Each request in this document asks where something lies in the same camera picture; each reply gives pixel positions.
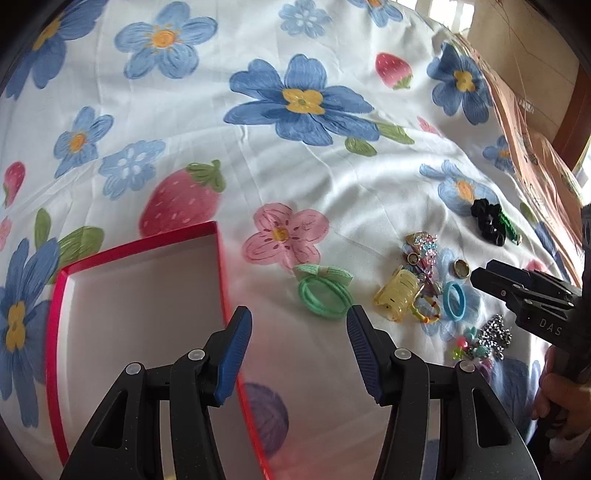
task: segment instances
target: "hair accessory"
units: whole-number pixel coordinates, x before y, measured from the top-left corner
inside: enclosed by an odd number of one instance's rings
[[[293,268],[293,273],[298,280],[302,280],[310,275],[327,278],[348,287],[353,281],[353,275],[339,267],[323,267],[322,265],[301,264]]]
[[[511,344],[511,331],[503,325],[503,317],[494,315],[478,332],[478,345],[492,351],[495,358],[503,360],[503,350]]]
[[[385,308],[385,317],[400,322],[422,289],[416,275],[398,267],[392,278],[374,295],[374,304]]]
[[[419,263],[423,267],[425,274],[430,277],[433,266],[437,261],[437,235],[429,235],[428,232],[417,232],[407,235],[405,240],[420,257]]]
[[[506,237],[516,245],[521,243],[521,235],[503,213],[500,204],[492,205],[487,199],[474,200],[470,212],[478,219],[478,228],[485,240],[499,247],[505,244]]]
[[[421,260],[421,257],[418,256],[416,252],[410,252],[407,255],[407,262],[409,265],[417,265]]]
[[[454,360],[484,361],[492,353],[496,359],[503,360],[503,350],[511,344],[511,340],[511,331],[504,328],[503,317],[497,314],[481,330],[475,327],[465,329],[463,336],[457,339],[458,348],[452,352],[452,357]]]
[[[523,240],[521,234],[517,233],[517,230],[515,230],[511,220],[507,218],[507,215],[505,215],[502,210],[499,212],[499,220],[503,225],[505,225],[505,230],[509,240],[511,240],[515,245],[520,245],[521,241]]]
[[[430,317],[427,317],[426,315],[423,315],[421,312],[418,311],[418,308],[414,304],[414,302],[408,307],[410,309],[410,311],[422,323],[435,323],[435,322],[437,322],[441,318],[441,307],[439,306],[439,304],[435,300],[433,300],[431,297],[427,297],[427,296],[423,296],[423,295],[417,296],[417,298],[419,298],[419,297],[425,299],[427,301],[427,303],[429,304],[429,306],[432,309],[435,310],[435,313],[433,315],[431,315]]]
[[[468,278],[470,275],[470,265],[465,260],[459,258],[453,263],[453,272],[457,278]]]
[[[459,298],[455,311],[450,302],[452,290],[456,291]],[[443,289],[443,310],[454,322],[459,322],[464,318],[464,315],[466,314],[466,296],[464,295],[464,289],[458,282],[451,281],[445,284]]]
[[[502,247],[505,244],[506,229],[505,224],[499,220],[501,205],[492,205],[487,199],[474,200],[470,212],[478,220],[482,238]]]
[[[313,264],[296,265],[293,272],[295,277],[300,280],[298,284],[300,299],[313,313],[332,319],[340,319],[347,314],[347,310],[353,304],[353,297],[347,290],[347,286],[353,280],[353,275],[342,268],[322,267]],[[325,305],[310,290],[312,284],[322,286],[334,294],[342,307],[336,310]]]

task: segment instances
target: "screw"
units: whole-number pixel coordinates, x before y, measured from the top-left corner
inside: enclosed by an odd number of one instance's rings
[[[200,348],[196,348],[195,350],[191,350],[187,356],[189,360],[203,360],[205,358],[205,352]]]
[[[405,348],[397,348],[394,351],[394,356],[396,358],[399,358],[400,360],[408,360],[409,358],[411,358],[412,353],[410,352],[410,350],[406,350]]]
[[[128,375],[135,375],[138,374],[139,371],[142,370],[142,366],[140,364],[129,364],[125,367],[125,373]]]
[[[460,362],[460,368],[462,370],[464,370],[464,372],[466,372],[468,374],[471,374],[474,370],[476,370],[476,367],[474,366],[474,364],[473,363],[470,363],[470,362],[468,362],[466,360],[462,360]]]

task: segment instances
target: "human hand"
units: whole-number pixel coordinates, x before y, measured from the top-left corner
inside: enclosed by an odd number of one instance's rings
[[[531,418],[545,418],[550,413],[552,401],[569,412],[558,438],[571,438],[591,428],[591,385],[579,385],[551,373],[555,355],[556,347],[551,346],[546,352],[546,363],[540,375],[540,388],[535,395]]]

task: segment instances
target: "yellow hair claw clip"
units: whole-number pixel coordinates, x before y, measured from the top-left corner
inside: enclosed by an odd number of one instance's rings
[[[412,272],[398,267],[392,278],[374,295],[374,304],[385,309],[391,322],[401,322],[423,285]]]

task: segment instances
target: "colorful bead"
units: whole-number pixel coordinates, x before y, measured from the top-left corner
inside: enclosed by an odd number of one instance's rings
[[[456,348],[452,352],[452,358],[454,360],[461,360],[464,357],[464,351],[461,348]]]
[[[476,340],[476,327],[465,329],[464,338],[468,341],[468,343],[474,342],[474,340]]]
[[[490,350],[485,346],[478,346],[474,349],[474,355],[479,358],[486,358],[490,354]]]
[[[468,348],[468,341],[466,340],[465,337],[458,337],[458,339],[457,339],[457,345],[462,350],[465,350],[466,348]]]

